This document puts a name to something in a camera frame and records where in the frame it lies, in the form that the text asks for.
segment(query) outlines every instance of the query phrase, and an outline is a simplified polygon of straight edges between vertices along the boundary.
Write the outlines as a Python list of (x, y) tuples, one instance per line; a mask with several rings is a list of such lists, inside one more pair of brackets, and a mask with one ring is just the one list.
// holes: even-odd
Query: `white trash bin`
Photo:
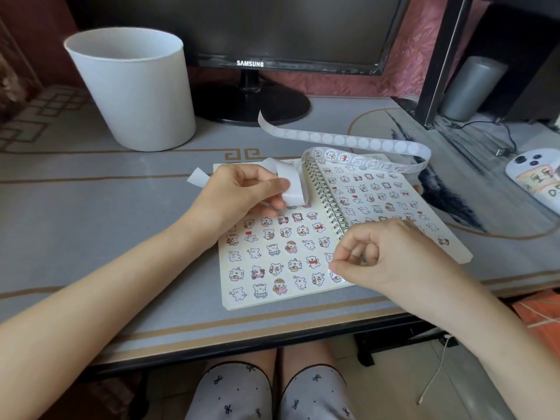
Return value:
[(115, 140), (140, 152), (184, 144), (196, 123), (183, 42), (146, 28), (100, 28), (66, 39)]

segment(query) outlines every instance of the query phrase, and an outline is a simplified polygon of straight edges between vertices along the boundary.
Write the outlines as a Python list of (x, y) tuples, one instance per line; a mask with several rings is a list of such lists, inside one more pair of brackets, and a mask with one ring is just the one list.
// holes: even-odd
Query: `tiled floor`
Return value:
[[(443, 368), (418, 406), (416, 401), (440, 362), (443, 346), (438, 341), (374, 354), (376, 365), (367, 368), (356, 359), (352, 335), (329, 343), (358, 419), (515, 420), (464, 346), (447, 349)], [(203, 368), (204, 363), (187, 363), (152, 371), (145, 419), (183, 420)]]

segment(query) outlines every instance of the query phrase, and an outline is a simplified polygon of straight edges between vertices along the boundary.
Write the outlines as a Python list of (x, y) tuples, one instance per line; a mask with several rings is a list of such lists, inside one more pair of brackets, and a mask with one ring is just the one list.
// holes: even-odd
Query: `monitor screen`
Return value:
[(410, 0), (69, 0), (81, 28), (162, 29), (188, 65), (381, 74)]

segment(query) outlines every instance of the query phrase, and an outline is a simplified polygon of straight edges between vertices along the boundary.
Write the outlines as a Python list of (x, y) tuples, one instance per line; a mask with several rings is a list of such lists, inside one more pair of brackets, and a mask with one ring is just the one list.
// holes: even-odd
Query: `person's right arm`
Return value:
[[(362, 254), (367, 265), (360, 265)], [(459, 339), (518, 420), (560, 417), (560, 360), (409, 221), (351, 227), (329, 268)]]

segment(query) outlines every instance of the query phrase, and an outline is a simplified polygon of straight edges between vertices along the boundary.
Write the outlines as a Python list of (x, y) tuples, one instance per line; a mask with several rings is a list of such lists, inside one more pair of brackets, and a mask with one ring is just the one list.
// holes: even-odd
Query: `forearm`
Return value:
[(560, 360), (498, 299), (474, 286), (440, 324), (485, 367), (518, 420), (560, 413)]
[(188, 218), (0, 325), (0, 406), (36, 418), (209, 245)]

